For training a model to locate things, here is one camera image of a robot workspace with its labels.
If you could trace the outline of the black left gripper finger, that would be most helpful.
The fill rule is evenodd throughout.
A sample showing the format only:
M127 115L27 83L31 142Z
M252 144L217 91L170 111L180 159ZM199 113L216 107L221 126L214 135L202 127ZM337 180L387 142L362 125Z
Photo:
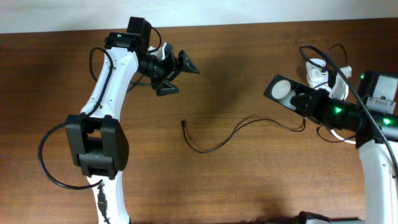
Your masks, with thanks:
M179 93L179 88L172 84L171 82L164 80L156 88L157 96L171 95Z
M194 65L194 63L189 59L186 51L181 50L178 53L178 70L179 72L187 72L199 74L199 69Z

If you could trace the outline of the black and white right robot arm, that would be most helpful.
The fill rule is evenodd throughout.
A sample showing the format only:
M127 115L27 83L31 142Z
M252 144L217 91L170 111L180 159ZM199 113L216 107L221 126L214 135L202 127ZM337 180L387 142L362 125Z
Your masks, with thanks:
M366 223L397 223L397 75L363 72L353 90L356 103L346 101L350 76L350 67L334 71L328 78L333 84L326 88L276 75L264 96L320 126L354 132L364 174Z

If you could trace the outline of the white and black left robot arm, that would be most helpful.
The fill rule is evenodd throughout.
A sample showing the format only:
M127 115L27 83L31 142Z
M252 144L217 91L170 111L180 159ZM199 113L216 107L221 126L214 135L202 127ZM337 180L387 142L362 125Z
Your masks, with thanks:
M105 39L104 63L90 99L65 126L73 163L81 168L95 196L100 223L130 223L123 195L129 143L120 125L121 110L135 73L150 78L157 96L178 93L172 80L181 72L199 73L185 51L177 56L164 43L149 46L142 34L112 32Z

